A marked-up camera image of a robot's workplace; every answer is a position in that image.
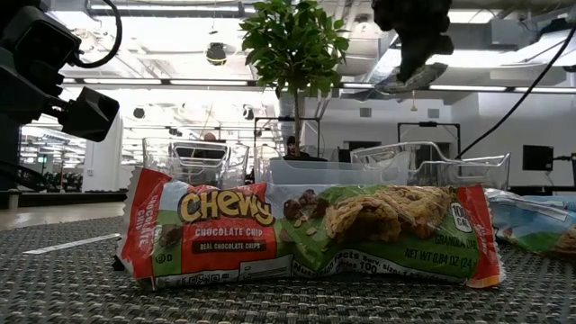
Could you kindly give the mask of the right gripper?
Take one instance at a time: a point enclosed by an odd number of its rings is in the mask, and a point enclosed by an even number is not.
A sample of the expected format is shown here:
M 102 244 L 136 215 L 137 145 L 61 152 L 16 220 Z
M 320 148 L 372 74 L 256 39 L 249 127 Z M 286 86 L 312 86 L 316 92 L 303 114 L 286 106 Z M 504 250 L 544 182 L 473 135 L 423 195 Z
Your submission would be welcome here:
M 374 22 L 383 32 L 400 35 L 398 80 L 406 82 L 433 55 L 451 55 L 454 44 L 447 31 L 452 0 L 373 0 Z

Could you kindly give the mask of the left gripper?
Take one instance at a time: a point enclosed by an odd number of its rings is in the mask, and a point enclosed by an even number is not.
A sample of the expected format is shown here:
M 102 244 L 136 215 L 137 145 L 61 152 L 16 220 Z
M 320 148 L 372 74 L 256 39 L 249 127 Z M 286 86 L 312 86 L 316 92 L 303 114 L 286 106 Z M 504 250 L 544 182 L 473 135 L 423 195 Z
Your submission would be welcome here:
M 84 87 L 76 100 L 59 98 L 64 77 L 39 60 L 17 58 L 0 47 L 0 114 L 20 124 L 42 114 L 58 119 L 62 131 L 85 140 L 103 141 L 120 109 L 111 97 Z

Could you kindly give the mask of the foil granola bar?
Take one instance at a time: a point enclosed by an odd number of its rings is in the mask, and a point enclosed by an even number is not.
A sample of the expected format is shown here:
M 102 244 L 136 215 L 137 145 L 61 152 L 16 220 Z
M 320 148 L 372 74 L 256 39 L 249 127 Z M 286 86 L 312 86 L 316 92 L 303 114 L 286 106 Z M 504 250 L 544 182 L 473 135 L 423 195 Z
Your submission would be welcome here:
M 405 82 L 398 79 L 400 68 L 396 67 L 384 80 L 374 85 L 374 89 L 383 94 L 408 93 L 440 78 L 448 69 L 448 65 L 436 62 L 432 65 L 419 67 Z

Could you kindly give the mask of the red chocolate chip granola bar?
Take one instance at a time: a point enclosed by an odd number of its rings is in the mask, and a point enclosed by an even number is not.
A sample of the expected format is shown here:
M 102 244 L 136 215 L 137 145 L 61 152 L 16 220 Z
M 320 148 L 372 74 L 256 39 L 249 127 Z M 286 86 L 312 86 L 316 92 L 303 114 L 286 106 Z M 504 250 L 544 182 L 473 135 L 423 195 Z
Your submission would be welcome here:
M 576 264 L 576 196 L 520 196 L 500 189 L 484 192 L 498 239 Z
M 505 268 L 478 186 L 193 186 L 133 171 L 116 260 L 142 285 L 341 273 L 487 288 Z

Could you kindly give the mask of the white pillar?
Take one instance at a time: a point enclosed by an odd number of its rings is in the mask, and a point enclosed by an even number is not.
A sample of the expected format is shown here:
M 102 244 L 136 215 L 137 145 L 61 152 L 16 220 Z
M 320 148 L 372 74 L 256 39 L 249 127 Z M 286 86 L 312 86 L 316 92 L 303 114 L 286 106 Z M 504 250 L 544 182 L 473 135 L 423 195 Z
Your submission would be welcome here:
M 120 189 L 122 133 L 122 115 L 118 113 L 103 141 L 86 142 L 83 192 L 116 192 Z

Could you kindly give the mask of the long ceiling light strip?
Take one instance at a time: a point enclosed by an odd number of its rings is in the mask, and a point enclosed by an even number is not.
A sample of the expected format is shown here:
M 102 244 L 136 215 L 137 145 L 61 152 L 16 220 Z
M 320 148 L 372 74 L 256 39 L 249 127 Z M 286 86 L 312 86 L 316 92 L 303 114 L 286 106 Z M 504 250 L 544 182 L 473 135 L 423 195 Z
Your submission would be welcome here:
M 65 77 L 63 84 L 107 86 L 256 86 L 256 80 L 172 78 L 79 78 Z
M 374 90 L 369 83 L 341 83 L 340 88 L 351 90 Z M 427 85 L 419 91 L 444 92 L 480 92 L 480 93 L 514 93 L 521 94 L 528 90 L 527 86 L 501 86 L 501 85 Z M 576 87 L 535 86 L 532 94 L 539 95 L 576 95 Z

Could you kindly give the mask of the white stick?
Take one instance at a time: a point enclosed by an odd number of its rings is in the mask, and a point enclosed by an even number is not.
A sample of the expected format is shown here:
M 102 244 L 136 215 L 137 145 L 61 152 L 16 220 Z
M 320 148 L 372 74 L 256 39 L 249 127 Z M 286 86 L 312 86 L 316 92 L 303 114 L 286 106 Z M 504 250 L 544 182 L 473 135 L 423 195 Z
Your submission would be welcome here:
M 34 249 L 34 250 L 28 250 L 28 251 L 24 251 L 22 253 L 25 255 L 42 255 L 42 254 L 46 254 L 46 253 L 53 252 L 53 251 L 58 251 L 58 250 L 67 249 L 67 248 L 75 248 L 75 247 L 79 247 L 79 246 L 83 246 L 83 245 L 87 245 L 87 244 L 92 244 L 92 243 L 96 243 L 96 242 L 100 242 L 100 241 L 104 241 L 104 240 L 108 240 L 108 239 L 117 239 L 120 236 L 121 235 L 119 233 L 107 234 L 107 235 L 103 235 L 103 236 L 98 236 L 98 237 L 93 237 L 93 238 L 85 238 L 85 239 L 71 241 L 71 242 L 62 243 L 62 244 L 53 245 L 53 246 L 42 247 L 42 248 L 38 248 L 38 249 Z

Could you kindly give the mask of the green potted plant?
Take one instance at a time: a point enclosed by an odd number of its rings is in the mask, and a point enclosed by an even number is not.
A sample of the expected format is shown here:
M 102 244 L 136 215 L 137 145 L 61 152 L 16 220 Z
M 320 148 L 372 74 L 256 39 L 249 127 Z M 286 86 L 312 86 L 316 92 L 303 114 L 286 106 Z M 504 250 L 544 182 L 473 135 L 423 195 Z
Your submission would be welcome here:
M 341 19 L 334 19 L 314 0 L 260 0 L 255 14 L 240 25 L 245 32 L 245 64 L 256 69 L 257 83 L 272 88 L 277 97 L 294 100 L 293 152 L 300 152 L 299 94 L 328 97 L 341 82 L 338 65 L 346 61 L 349 39 Z

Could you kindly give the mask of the clear plastic bin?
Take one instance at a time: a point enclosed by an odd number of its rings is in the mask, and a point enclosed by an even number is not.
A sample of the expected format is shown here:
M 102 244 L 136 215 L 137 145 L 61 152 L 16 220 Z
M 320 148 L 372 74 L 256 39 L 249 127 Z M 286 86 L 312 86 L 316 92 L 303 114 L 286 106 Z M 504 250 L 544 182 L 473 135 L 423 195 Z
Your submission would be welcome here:
M 328 162 L 319 158 L 285 159 L 268 146 L 255 148 L 255 180 L 275 185 L 406 185 L 409 158 L 404 156 L 377 162 Z
M 395 185 L 483 185 L 505 190 L 509 183 L 510 154 L 450 159 L 433 142 L 412 141 L 351 152 L 351 162 Z
M 222 140 L 145 138 L 143 166 L 189 185 L 219 188 L 245 183 L 249 147 Z

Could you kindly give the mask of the black monitor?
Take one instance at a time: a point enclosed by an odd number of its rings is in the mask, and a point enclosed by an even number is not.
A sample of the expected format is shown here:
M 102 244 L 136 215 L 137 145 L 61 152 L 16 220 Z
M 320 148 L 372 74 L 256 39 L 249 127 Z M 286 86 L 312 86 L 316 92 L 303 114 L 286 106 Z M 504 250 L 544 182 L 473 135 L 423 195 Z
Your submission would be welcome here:
M 552 171 L 554 148 L 549 146 L 524 145 L 522 169 L 524 171 Z

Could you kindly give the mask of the grey woven placemat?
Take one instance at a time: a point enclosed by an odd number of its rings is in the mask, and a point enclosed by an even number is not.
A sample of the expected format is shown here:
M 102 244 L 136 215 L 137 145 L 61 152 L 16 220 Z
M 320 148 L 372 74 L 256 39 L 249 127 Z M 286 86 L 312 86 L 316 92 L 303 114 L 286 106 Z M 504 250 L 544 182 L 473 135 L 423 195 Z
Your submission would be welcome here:
M 114 239 L 23 254 L 119 226 L 105 218 L 0 230 L 0 324 L 576 324 L 576 265 L 509 246 L 505 281 L 486 290 L 344 274 L 148 292 L 113 270 Z

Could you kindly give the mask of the silver ventilation duct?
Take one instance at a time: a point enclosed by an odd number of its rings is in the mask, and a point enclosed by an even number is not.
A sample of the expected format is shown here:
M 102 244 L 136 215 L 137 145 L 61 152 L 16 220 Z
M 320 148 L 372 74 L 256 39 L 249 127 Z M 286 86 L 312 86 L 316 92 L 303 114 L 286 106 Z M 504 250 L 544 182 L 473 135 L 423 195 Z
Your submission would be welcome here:
M 397 66 L 396 55 L 391 53 L 391 45 L 398 39 L 395 30 L 382 31 L 375 22 L 360 22 L 356 26 L 362 43 L 360 53 L 364 58 L 363 74 L 355 81 L 379 82 L 386 78 Z

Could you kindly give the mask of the black aluminium table frame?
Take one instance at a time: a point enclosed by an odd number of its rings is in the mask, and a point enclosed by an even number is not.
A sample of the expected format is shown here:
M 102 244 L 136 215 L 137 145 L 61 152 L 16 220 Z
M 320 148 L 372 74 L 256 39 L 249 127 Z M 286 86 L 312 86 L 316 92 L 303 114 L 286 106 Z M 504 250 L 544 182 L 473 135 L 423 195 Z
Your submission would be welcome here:
M 123 191 L 89 193 L 0 191 L 0 210 L 72 204 L 117 203 L 123 202 L 126 198 L 127 193 Z

